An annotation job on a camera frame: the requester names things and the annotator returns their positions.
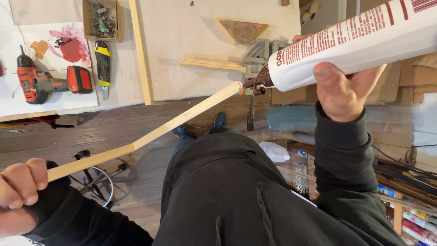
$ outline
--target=shoe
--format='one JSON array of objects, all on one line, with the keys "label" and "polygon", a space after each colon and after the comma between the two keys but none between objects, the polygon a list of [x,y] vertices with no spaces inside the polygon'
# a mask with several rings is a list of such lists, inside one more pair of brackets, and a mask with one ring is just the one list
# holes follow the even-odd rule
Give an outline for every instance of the shoe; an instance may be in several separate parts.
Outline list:
[{"label": "shoe", "polygon": [[185,134],[185,135],[187,135],[187,136],[189,136],[189,137],[192,137],[192,138],[194,138],[194,139],[197,139],[196,135],[194,135],[194,133],[188,131],[187,128],[186,128],[184,125],[180,125],[180,126],[174,128],[174,129],[173,129],[173,134],[174,134],[177,138],[180,138],[180,136],[181,136],[182,134]]},{"label": "shoe", "polygon": [[225,126],[226,126],[226,114],[224,112],[220,112],[215,117],[214,126],[212,128],[225,127]]}]

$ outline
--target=pink paint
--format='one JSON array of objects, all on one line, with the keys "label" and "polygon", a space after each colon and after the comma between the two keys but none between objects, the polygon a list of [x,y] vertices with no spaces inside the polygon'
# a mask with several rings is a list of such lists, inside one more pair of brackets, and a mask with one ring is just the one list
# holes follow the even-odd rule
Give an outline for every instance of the pink paint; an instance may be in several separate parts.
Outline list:
[{"label": "pink paint", "polygon": [[75,63],[80,60],[83,67],[91,65],[88,42],[83,36],[83,28],[74,23],[62,27],[61,31],[50,30],[49,49],[58,57]]}]

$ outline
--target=white table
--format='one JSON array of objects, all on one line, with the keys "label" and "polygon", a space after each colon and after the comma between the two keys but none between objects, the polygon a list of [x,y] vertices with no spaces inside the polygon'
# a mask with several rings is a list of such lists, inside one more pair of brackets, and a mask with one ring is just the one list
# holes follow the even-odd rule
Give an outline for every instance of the white table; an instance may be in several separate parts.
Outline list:
[{"label": "white table", "polygon": [[[260,40],[291,42],[294,35],[300,34],[298,0],[290,1],[286,7],[281,7],[280,1],[264,0],[197,0],[194,6],[190,6],[190,1],[180,0],[137,1],[155,101],[212,95],[242,78],[240,72],[185,68],[178,64],[179,58],[195,57],[242,62],[251,47],[232,46],[213,23],[214,18],[270,24]],[[101,89],[97,86],[99,106],[59,110],[58,114],[144,103],[129,3],[128,0],[119,0],[119,3],[124,38],[121,43],[107,42],[111,51],[109,99],[101,100]],[[10,4],[19,25],[83,21],[82,0],[11,0]],[[93,46],[94,42],[89,42],[97,78]]]}]

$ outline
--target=cardboard box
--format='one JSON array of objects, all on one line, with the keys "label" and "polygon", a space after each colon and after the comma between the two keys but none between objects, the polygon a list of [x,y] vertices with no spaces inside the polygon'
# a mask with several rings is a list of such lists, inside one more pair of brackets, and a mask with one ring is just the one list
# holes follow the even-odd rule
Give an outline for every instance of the cardboard box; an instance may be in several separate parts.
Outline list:
[{"label": "cardboard box", "polygon": [[399,86],[437,84],[437,52],[402,60]]},{"label": "cardboard box", "polygon": [[[387,64],[366,104],[394,102],[398,94],[400,70],[401,61]],[[272,89],[272,104],[315,104],[317,100],[316,84],[286,92]]]},{"label": "cardboard box", "polygon": [[122,17],[121,17],[121,11],[120,11],[120,4],[116,0],[99,0],[98,3],[100,5],[103,5],[110,11],[110,15],[114,18],[115,16],[115,28],[116,33],[112,38],[98,38],[95,36],[91,36],[91,19],[94,17],[95,14],[95,8],[94,4],[97,4],[96,0],[83,0],[82,1],[82,8],[83,8],[83,30],[84,30],[84,36],[86,39],[90,41],[107,41],[107,42],[122,42],[122,33],[121,33],[121,27],[122,27]]}]

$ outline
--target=cordless drill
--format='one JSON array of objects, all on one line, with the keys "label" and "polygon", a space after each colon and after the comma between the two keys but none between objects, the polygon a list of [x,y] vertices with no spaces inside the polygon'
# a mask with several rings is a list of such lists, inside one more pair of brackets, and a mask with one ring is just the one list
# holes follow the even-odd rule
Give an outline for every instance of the cordless drill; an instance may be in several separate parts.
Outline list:
[{"label": "cordless drill", "polygon": [[90,73],[80,66],[67,67],[67,79],[54,78],[48,72],[36,69],[33,60],[24,53],[21,47],[21,55],[17,58],[17,74],[26,101],[30,104],[43,104],[52,92],[71,91],[74,94],[90,94]]}]

